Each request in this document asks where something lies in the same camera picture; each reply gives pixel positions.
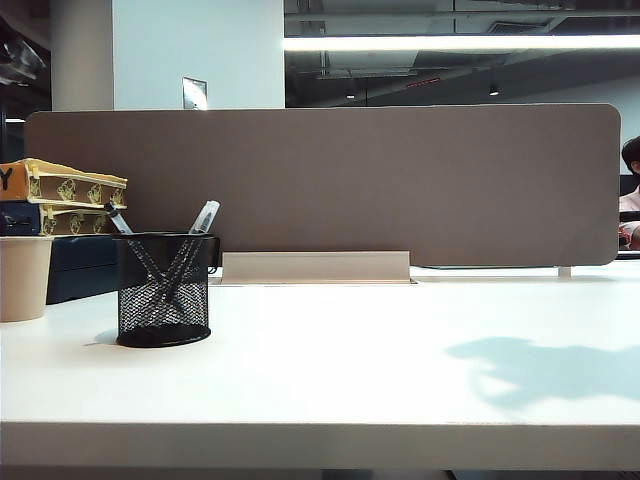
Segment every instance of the paper cup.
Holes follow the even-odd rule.
[[[0,237],[0,322],[41,317],[53,237]]]

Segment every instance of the white desk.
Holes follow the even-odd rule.
[[[2,461],[640,469],[640,264],[554,272],[212,287],[212,336],[152,350],[115,294],[49,306],[0,326]]]

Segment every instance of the brown fabric divider panel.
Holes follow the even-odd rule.
[[[609,105],[43,112],[26,149],[129,178],[137,231],[220,201],[225,251],[583,265],[616,255],[619,135]]]

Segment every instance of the book stack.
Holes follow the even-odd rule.
[[[103,205],[127,208],[127,180],[27,158],[0,164],[0,235],[107,233]]]

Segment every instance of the pen holder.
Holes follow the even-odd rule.
[[[220,239],[172,232],[113,235],[118,245],[118,339],[168,347],[211,334],[207,270]]]

